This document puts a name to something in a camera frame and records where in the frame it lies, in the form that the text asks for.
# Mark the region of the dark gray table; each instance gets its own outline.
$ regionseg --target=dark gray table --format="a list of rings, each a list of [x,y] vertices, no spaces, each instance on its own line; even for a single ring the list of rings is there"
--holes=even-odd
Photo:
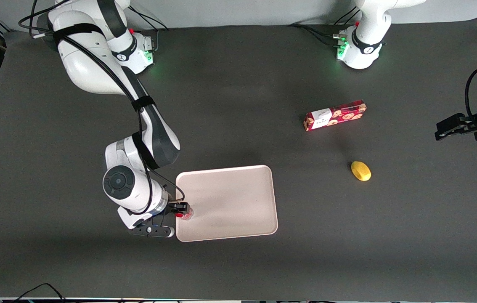
[[[0,296],[50,282],[67,297],[477,302],[477,142],[433,135],[464,110],[477,20],[394,25],[365,71],[290,27],[163,32],[140,79],[183,150],[160,172],[273,170],[275,234],[199,243],[129,235],[104,195],[104,149],[136,131],[127,99],[79,90],[26,34],[7,40]],[[304,113],[360,98],[362,119],[304,132]]]

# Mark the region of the yellow lemon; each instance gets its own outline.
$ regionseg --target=yellow lemon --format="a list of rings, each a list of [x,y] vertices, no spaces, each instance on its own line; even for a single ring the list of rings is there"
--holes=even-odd
[[[354,161],[350,165],[350,170],[352,174],[360,181],[367,181],[371,178],[371,170],[369,167],[360,161]]]

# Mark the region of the velcro strap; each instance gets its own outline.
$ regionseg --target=velcro strap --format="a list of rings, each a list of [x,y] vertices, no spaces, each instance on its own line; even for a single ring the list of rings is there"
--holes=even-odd
[[[352,31],[352,42],[354,45],[360,50],[361,53],[363,54],[371,54],[373,53],[379,45],[381,45],[382,42],[375,43],[375,44],[367,44],[358,39],[358,36],[356,36],[356,29]]]
[[[132,102],[132,107],[138,112],[141,108],[151,104],[154,104],[154,100],[151,98],[151,96],[142,96],[141,98]]]
[[[154,158],[152,157],[151,152],[148,151],[147,146],[143,143],[143,140],[141,139],[141,135],[139,134],[139,132],[132,134],[132,140],[134,141],[134,145],[136,146],[136,149],[138,150],[139,155],[145,161],[147,166],[150,169],[160,168],[158,164],[156,164],[156,161],[154,161]]]
[[[55,31],[53,33],[53,40],[56,42],[56,45],[61,42],[61,40],[68,35],[71,35],[73,33],[90,33],[90,32],[99,32],[101,34],[104,34],[100,27],[97,27],[94,24],[91,23],[79,23],[72,25],[71,27],[65,27],[64,29],[60,29],[58,31]]]

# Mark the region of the red box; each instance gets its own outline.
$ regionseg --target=red box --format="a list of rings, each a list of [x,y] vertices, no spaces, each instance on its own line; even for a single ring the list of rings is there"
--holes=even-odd
[[[340,106],[329,107],[315,112],[309,112],[304,119],[306,132],[334,124],[360,119],[367,109],[363,100],[354,101]]]

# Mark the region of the black cable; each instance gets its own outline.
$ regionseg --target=black cable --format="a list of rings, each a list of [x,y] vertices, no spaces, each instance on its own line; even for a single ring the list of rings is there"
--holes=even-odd
[[[20,297],[17,297],[17,299],[15,299],[15,300],[12,301],[12,302],[14,303],[14,302],[20,301],[21,298],[25,297],[25,295],[27,295],[27,294],[30,293],[31,291],[36,290],[36,289],[39,288],[40,286],[44,286],[44,285],[47,285],[48,287],[52,288],[53,291],[56,292],[56,294],[58,295],[59,299],[61,299],[61,302],[62,302],[62,303],[65,303],[65,299],[66,299],[66,298],[63,297],[63,295],[61,295],[61,293],[60,293],[58,290],[56,290],[56,288],[53,287],[52,284],[50,284],[50,283],[42,283],[42,284],[40,284],[40,285],[38,285],[38,286],[35,286],[35,287],[31,288],[30,290],[28,290],[28,291],[24,292],[23,294],[21,294]]]
[[[356,14],[358,14],[360,12],[360,10],[356,11],[356,13],[352,14],[352,16],[350,16],[349,19],[347,19],[347,21],[345,21],[344,24],[347,24],[348,21],[350,21],[354,16],[356,16]]]
[[[167,26],[166,26],[164,23],[161,23],[160,21],[154,19],[153,17],[149,17],[149,16],[147,16],[147,15],[145,15],[145,14],[143,14],[143,13],[140,13],[140,12],[136,11],[132,6],[129,6],[129,8],[130,8],[133,12],[137,13],[138,15],[143,16],[143,17],[146,17],[146,18],[149,18],[149,19],[151,19],[152,21],[154,21],[154,22],[156,22],[156,23],[162,25],[162,26],[164,27],[164,29],[166,29],[166,31],[169,31],[169,30],[170,30],[170,29],[167,28]]]
[[[287,26],[288,26],[288,27],[296,27],[296,28],[300,28],[300,29],[305,29],[305,30],[307,30],[307,31],[310,31],[310,30],[311,30],[311,31],[317,33],[318,35],[323,36],[323,37],[330,37],[330,38],[332,37],[331,34],[323,33],[323,32],[321,32],[321,31],[319,31],[318,29],[315,29],[315,28],[310,27],[310,26],[308,26],[308,25],[293,23],[293,24],[289,24],[289,25],[287,25]]]
[[[143,132],[143,127],[142,127],[142,123],[141,123],[141,109],[139,111],[137,111],[138,113],[138,122],[139,122],[139,129],[138,129],[138,133],[139,133],[139,137],[142,138],[142,132]],[[146,211],[148,210],[148,208],[151,206],[152,204],[152,180],[151,180],[151,176],[148,174],[148,170],[147,170],[147,163],[145,163],[145,159],[143,159],[143,157],[139,154],[138,152],[138,155],[139,155],[139,159],[141,159],[141,162],[143,163],[143,168],[145,169],[145,175],[147,176],[147,181],[148,181],[148,203],[147,203],[147,206],[145,207],[144,210],[140,211],[139,213],[135,213],[133,212],[132,210],[129,210],[131,213],[133,213],[134,215],[142,215],[144,213],[146,213]]]
[[[35,13],[35,8],[37,7],[37,1],[38,0],[33,1],[33,6],[31,6],[31,15],[33,15]],[[29,19],[29,25],[30,26],[33,25],[33,17],[31,17],[31,19]],[[33,29],[29,29],[29,36],[33,37]]]
[[[155,174],[155,175],[158,176],[160,179],[162,179],[162,180],[166,181],[167,183],[169,183],[173,188],[175,188],[176,190],[178,190],[178,191],[180,192],[180,194],[182,194],[183,197],[182,197],[181,199],[175,199],[175,200],[172,201],[172,202],[184,201],[184,198],[185,198],[186,196],[184,195],[184,192],[183,192],[183,190],[182,190],[181,188],[179,188],[177,185],[175,185],[175,183],[173,183],[173,182],[169,181],[168,179],[166,179],[164,176],[158,174],[158,173],[157,173],[156,171],[154,171],[153,169],[150,169],[150,168],[149,168],[149,170],[151,171],[151,173]]]
[[[20,27],[25,28],[25,29],[34,29],[34,30],[38,30],[38,31],[46,32],[46,33],[53,33],[53,31],[50,31],[49,29],[43,29],[42,27],[33,27],[32,24],[30,24],[29,26],[27,26],[27,25],[23,25],[22,23],[24,23],[25,21],[27,21],[27,20],[29,20],[29,19],[31,19],[31,18],[34,18],[34,17],[36,17],[36,16],[38,16],[38,15],[41,15],[41,14],[43,14],[43,13],[45,13],[45,12],[49,12],[49,11],[53,10],[54,8],[56,8],[57,6],[60,6],[60,5],[62,5],[63,3],[67,2],[67,1],[70,1],[70,0],[62,0],[61,2],[58,2],[57,4],[54,4],[54,5],[52,5],[52,6],[48,7],[48,8],[46,8],[46,9],[44,9],[44,10],[42,10],[42,11],[38,11],[38,12],[32,13],[31,15],[29,15],[29,16],[27,16],[27,17],[21,19],[20,21],[18,21],[18,25],[19,25]]]
[[[164,224],[164,218],[166,217],[165,213],[162,215],[162,221],[160,221],[160,226]]]
[[[53,33],[53,31],[50,31],[49,29],[43,29],[41,27],[32,27],[31,25],[27,26],[27,25],[23,25],[22,23],[27,21],[28,19],[30,19],[31,17],[35,17],[35,16],[38,16],[42,13],[45,13],[45,12],[48,12],[54,8],[56,8],[57,6],[61,5],[62,3],[64,2],[67,2],[69,0],[63,0],[61,2],[58,2],[57,4],[45,9],[45,10],[42,10],[42,11],[39,11],[39,12],[36,12],[36,13],[32,13],[31,15],[21,19],[19,22],[18,22],[18,25],[20,25],[20,27],[23,27],[23,28],[26,28],[26,29],[36,29],[36,30],[39,30],[39,31],[42,31],[44,33]],[[83,52],[87,57],[89,57],[94,63],[96,63],[107,75],[109,75],[109,77],[111,77],[111,79],[117,84],[117,86],[119,86],[119,88],[123,91],[123,93],[125,94],[125,96],[127,96],[127,98],[129,98],[130,102],[134,102],[135,99],[133,98],[132,94],[129,92],[129,90],[126,88],[126,86],[123,84],[123,82],[121,82],[121,80],[119,79],[119,77],[108,67],[108,65],[106,65],[106,63],[104,63],[102,60],[100,60],[100,58],[96,57],[95,54],[93,54],[92,52],[90,52],[90,50],[88,50],[87,48],[85,48],[84,46],[82,46],[81,44],[79,44],[78,42],[76,42],[75,40],[72,40],[72,38],[70,38],[69,36],[65,36],[62,38],[63,40],[65,40],[65,42],[71,44],[72,46],[74,46],[75,48],[77,48],[78,50],[80,50],[81,52]],[[141,113],[140,111],[137,111],[137,115],[138,115],[138,122],[139,122],[139,129],[138,129],[138,132],[139,132],[139,135],[141,136],[142,135],[142,131],[143,131],[143,126],[142,126],[142,122],[141,122]],[[148,179],[148,183],[149,183],[149,188],[150,188],[150,194],[149,194],[149,203],[147,204],[146,208],[144,211],[140,212],[140,213],[135,213],[131,210],[129,210],[131,213],[135,214],[135,215],[141,215],[143,213],[145,213],[148,208],[150,207],[151,205],[151,201],[152,201],[152,181],[151,181],[151,177],[150,175],[148,174],[148,166],[147,166],[147,163],[145,162],[145,160],[143,159],[143,157],[141,157],[141,160],[142,160],[142,163],[143,163],[143,166],[144,166],[144,169],[145,169],[145,173],[146,173],[146,176],[147,176],[147,179]],[[166,179],[165,177],[163,177],[162,175],[156,173],[154,170],[150,169],[150,171],[152,171],[152,173],[156,174],[156,176],[159,176],[160,178],[162,178],[163,180],[167,181],[171,186],[173,186],[174,188],[176,188],[177,190],[179,190],[179,192],[183,195],[183,197],[181,198],[181,201],[184,200],[184,192],[178,188],[173,182],[169,181],[168,179]]]
[[[298,29],[305,29],[308,33],[311,33],[311,35],[313,35],[317,40],[319,40],[319,42],[325,44],[325,45],[329,45],[329,46],[332,46],[333,44],[331,43],[328,43],[326,42],[325,40],[323,40],[320,36],[322,37],[331,37],[331,35],[327,34],[327,33],[323,33],[321,31],[318,31],[317,29],[314,29],[313,27],[308,27],[307,25],[302,25],[302,24],[296,24],[296,23],[293,23],[293,24],[289,24],[287,25],[288,27],[296,27]]]
[[[156,32],[158,32],[158,29],[157,29],[154,25],[152,25],[152,23],[150,23],[149,20],[145,19],[145,17],[144,17],[140,12],[138,12],[137,10],[135,10],[132,6],[129,6],[128,8],[129,8],[131,11],[135,12],[136,14],[138,14],[139,17],[141,17],[141,19],[143,19],[143,20],[144,20],[146,23],[148,23]]]
[[[467,110],[467,115],[471,119],[472,123],[477,126],[477,120],[476,117],[472,114],[471,111],[471,106],[469,104],[469,89],[471,86],[472,79],[475,77],[477,74],[477,69],[472,72],[472,74],[469,76],[469,80],[467,80],[467,84],[465,85],[465,109]]]
[[[319,42],[323,43],[324,45],[327,45],[327,46],[332,46],[332,45],[333,45],[333,44],[328,43],[327,41],[321,39],[321,37],[317,36],[317,35],[315,34],[315,32],[310,31],[310,30],[308,30],[308,29],[306,29],[306,31],[307,31],[308,33],[311,33],[312,36],[314,36],[317,40],[319,40]]]
[[[338,20],[336,20],[336,22],[334,22],[334,25],[337,25],[341,19],[343,19],[346,15],[349,15],[350,13],[352,13],[352,11],[354,11],[356,8],[357,6],[354,6],[352,10],[348,11],[345,15],[342,15]]]

